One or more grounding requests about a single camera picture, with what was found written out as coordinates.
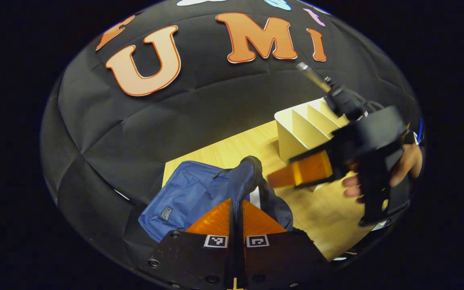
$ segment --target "human hand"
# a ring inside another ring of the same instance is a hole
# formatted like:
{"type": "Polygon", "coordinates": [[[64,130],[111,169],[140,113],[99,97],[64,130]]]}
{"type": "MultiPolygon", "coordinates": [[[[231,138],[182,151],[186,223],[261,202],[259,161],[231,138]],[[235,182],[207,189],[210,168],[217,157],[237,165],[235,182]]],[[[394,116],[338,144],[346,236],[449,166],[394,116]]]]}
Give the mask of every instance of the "human hand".
{"type": "MultiPolygon", "coordinates": [[[[416,144],[404,144],[404,154],[400,158],[398,164],[395,166],[391,178],[390,186],[395,187],[404,180],[407,173],[411,175],[412,178],[418,178],[420,171],[422,170],[422,150],[416,144]]],[[[352,171],[358,173],[358,165],[356,163],[349,164],[349,167],[352,171]]],[[[357,197],[362,195],[361,189],[359,188],[359,178],[357,176],[352,176],[345,178],[343,180],[343,186],[348,187],[345,190],[344,194],[347,197],[357,197]]],[[[359,197],[357,202],[363,203],[363,197],[359,197]]]]}

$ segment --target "black background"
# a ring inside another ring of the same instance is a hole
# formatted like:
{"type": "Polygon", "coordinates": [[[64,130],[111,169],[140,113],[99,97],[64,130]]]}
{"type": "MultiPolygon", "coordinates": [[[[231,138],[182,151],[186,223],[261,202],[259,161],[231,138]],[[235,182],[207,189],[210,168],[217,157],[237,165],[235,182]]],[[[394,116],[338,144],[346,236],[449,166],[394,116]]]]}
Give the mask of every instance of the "black background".
{"type": "MultiPolygon", "coordinates": [[[[429,145],[422,193],[401,224],[320,287],[464,288],[464,1],[314,3],[401,68],[418,95],[429,145]]],[[[48,194],[39,160],[42,112],[61,70],[149,4],[0,2],[0,288],[155,288],[74,232],[48,194]]]]}

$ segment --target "orange letter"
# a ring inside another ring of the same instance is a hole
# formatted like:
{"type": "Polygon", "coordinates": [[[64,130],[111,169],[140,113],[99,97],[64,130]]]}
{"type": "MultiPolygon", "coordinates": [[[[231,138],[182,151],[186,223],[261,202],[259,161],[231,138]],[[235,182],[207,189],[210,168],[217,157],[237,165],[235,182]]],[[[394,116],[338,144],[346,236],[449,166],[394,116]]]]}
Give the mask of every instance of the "orange letter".
{"type": "Polygon", "coordinates": [[[125,28],[120,28],[121,26],[125,26],[126,24],[129,24],[134,20],[135,15],[132,15],[125,19],[123,22],[117,24],[116,26],[110,28],[108,31],[105,31],[103,33],[103,36],[101,37],[101,41],[99,42],[98,46],[96,46],[96,51],[98,51],[100,48],[102,48],[107,42],[109,42],[112,38],[116,37],[118,34],[120,34],[125,28]]]}
{"type": "Polygon", "coordinates": [[[313,46],[315,47],[313,58],[316,61],[326,61],[327,57],[325,56],[325,53],[323,52],[322,34],[311,28],[307,28],[307,32],[311,34],[311,38],[313,39],[313,46]]]}
{"type": "Polygon", "coordinates": [[[127,46],[109,58],[106,67],[114,72],[114,77],[121,89],[133,96],[148,95],[169,85],[180,72],[180,56],[173,40],[173,33],[178,27],[162,28],[143,40],[152,43],[160,60],[160,70],[151,77],[143,77],[137,71],[132,53],[136,46],[127,46]]]}
{"type": "Polygon", "coordinates": [[[217,15],[216,20],[227,25],[232,42],[232,53],[228,55],[228,61],[233,64],[255,59],[255,53],[248,48],[248,41],[264,58],[269,56],[273,42],[275,42],[274,57],[278,59],[297,57],[289,35],[290,24],[286,20],[270,17],[264,29],[243,13],[223,13],[217,15]]]}

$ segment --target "white paper organizer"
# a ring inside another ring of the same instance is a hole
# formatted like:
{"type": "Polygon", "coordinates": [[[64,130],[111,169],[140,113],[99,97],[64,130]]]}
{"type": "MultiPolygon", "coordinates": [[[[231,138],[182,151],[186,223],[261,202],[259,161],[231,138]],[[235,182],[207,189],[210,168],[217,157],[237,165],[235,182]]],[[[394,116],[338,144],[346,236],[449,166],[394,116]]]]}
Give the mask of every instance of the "white paper organizer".
{"type": "Polygon", "coordinates": [[[275,120],[279,155],[286,164],[290,158],[327,142],[333,137],[332,131],[348,124],[346,116],[337,117],[323,98],[276,112],[275,120]]]}

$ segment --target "wooden table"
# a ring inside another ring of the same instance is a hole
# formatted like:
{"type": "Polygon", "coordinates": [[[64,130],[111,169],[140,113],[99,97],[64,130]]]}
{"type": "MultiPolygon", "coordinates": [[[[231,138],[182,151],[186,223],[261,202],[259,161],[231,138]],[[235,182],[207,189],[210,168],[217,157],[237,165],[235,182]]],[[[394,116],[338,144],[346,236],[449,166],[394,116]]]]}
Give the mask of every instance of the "wooden table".
{"type": "MultiPolygon", "coordinates": [[[[266,176],[286,164],[279,158],[276,121],[260,125],[185,156],[166,163],[166,184],[176,167],[186,160],[193,160],[221,168],[234,168],[245,156],[256,156],[263,163],[266,176]]],[[[316,190],[291,187],[275,190],[293,211],[293,225],[307,232],[320,252],[329,260],[357,244],[374,226],[360,227],[357,222],[365,207],[356,198],[343,195],[341,180],[325,184],[316,190]]]]}

